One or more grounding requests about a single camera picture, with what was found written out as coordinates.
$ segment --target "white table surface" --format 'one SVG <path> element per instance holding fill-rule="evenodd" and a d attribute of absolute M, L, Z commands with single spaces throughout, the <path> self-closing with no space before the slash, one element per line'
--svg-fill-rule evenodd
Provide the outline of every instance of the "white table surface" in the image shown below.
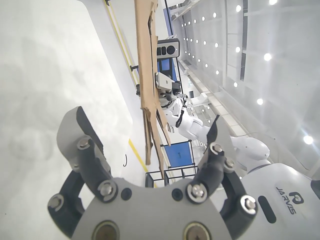
<path fill-rule="evenodd" d="M 83 107 L 113 176 L 132 119 L 83 3 L 0 0 L 0 14 L 0 239 L 64 239 L 47 211 L 71 171 L 56 144 L 64 114 Z"/>

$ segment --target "ceiling light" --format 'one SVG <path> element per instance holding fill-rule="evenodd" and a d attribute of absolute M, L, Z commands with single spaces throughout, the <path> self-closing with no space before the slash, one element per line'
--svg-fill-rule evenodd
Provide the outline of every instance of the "ceiling light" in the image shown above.
<path fill-rule="evenodd" d="M 271 55 L 269 53 L 264 55 L 264 60 L 265 61 L 269 61 L 270 59 L 272 59 Z"/>
<path fill-rule="evenodd" d="M 311 144 L 313 143 L 313 138 L 312 138 L 312 136 L 306 135 L 306 136 L 303 138 L 303 141 L 304 141 L 307 145 L 311 145 Z"/>
<path fill-rule="evenodd" d="M 273 6 L 274 4 L 277 3 L 277 1 L 278 1 L 278 0 L 269 0 L 269 4 Z"/>

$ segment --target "blue panel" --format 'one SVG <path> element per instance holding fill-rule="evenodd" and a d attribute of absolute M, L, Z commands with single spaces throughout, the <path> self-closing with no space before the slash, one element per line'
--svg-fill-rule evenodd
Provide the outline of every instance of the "blue panel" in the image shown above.
<path fill-rule="evenodd" d="M 165 145 L 171 167 L 181 167 L 192 165 L 189 142 Z"/>
<path fill-rule="evenodd" d="M 176 70 L 175 70 L 175 64 L 172 60 L 172 80 L 177 81 L 177 75 L 176 75 Z"/>
<path fill-rule="evenodd" d="M 170 61 L 168 58 L 161 60 L 161 67 L 163 71 L 170 70 Z"/>

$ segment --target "cardboard sheet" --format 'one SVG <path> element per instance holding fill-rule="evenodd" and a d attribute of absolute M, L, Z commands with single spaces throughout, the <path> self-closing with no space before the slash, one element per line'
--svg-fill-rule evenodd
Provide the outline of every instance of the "cardboard sheet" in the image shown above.
<path fill-rule="evenodd" d="M 159 92 L 155 86 L 155 73 L 158 72 L 157 44 L 155 28 L 155 12 L 158 0 L 134 0 L 137 27 L 137 51 L 140 78 L 141 109 L 143 110 L 145 129 L 145 163 L 150 165 L 151 148 L 153 143 L 159 159 L 159 169 L 164 177 L 163 155 L 160 147 L 160 136 L 157 128 L 157 120 L 167 139 L 167 119 L 161 108 Z"/>

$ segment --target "black cable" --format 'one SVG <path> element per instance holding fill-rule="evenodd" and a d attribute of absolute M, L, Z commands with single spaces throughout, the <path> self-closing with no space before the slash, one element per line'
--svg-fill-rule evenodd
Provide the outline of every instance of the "black cable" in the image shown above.
<path fill-rule="evenodd" d="M 125 155 L 125 165 L 122 165 L 122 166 L 127 166 L 127 163 L 128 163 L 128 159 L 127 159 L 127 154 Z"/>
<path fill-rule="evenodd" d="M 184 113 L 184 110 L 181 110 L 180 117 L 179 117 L 178 121 L 176 121 L 177 128 L 181 125 L 183 113 Z"/>
<path fill-rule="evenodd" d="M 169 15 L 169 9 L 168 9 L 167 0 L 164 0 L 164 3 L 165 3 L 165 8 L 166 8 L 166 10 L 167 10 L 168 22 L 169 22 L 169 26 L 170 26 L 171 35 L 173 35 L 174 32 L 173 32 L 173 30 L 172 30 L 171 21 L 170 21 L 170 18 L 169 18 L 169 17 L 171 17 L 171 16 Z M 176 57 L 176 61 L 177 61 L 177 68 L 178 68 L 179 80 L 181 81 L 180 68 L 179 68 L 178 58 L 177 58 L 177 57 Z"/>

